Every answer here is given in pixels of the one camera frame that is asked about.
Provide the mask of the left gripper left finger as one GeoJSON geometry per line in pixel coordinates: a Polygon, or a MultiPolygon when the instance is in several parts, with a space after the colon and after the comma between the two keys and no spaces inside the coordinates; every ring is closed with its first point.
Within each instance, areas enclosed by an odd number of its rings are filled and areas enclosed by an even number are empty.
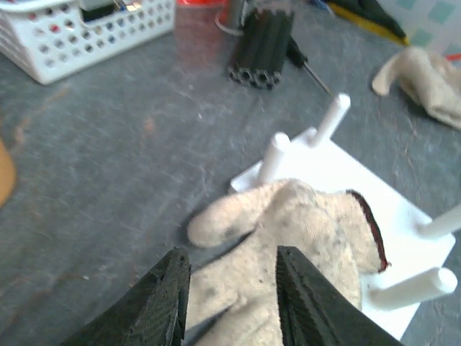
{"type": "Polygon", "coordinates": [[[189,298],[187,252],[173,248],[119,301],[62,345],[180,345],[189,298]]]}

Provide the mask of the white work glove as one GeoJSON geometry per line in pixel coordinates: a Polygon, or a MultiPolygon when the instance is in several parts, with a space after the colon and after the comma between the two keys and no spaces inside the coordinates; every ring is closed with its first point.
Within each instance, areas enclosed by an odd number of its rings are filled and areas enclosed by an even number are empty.
{"type": "Polygon", "coordinates": [[[333,310],[359,314],[362,277],[389,267],[363,196],[298,179],[216,200],[187,234],[202,248],[241,238],[191,275],[187,329],[215,319],[199,345],[342,345],[333,310]]]}

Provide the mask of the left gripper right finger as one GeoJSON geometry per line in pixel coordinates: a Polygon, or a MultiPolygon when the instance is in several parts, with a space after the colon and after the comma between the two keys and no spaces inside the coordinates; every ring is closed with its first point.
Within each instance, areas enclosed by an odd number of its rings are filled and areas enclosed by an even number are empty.
{"type": "Polygon", "coordinates": [[[400,344],[348,302],[298,248],[277,247],[276,281],[284,345],[400,344]]]}

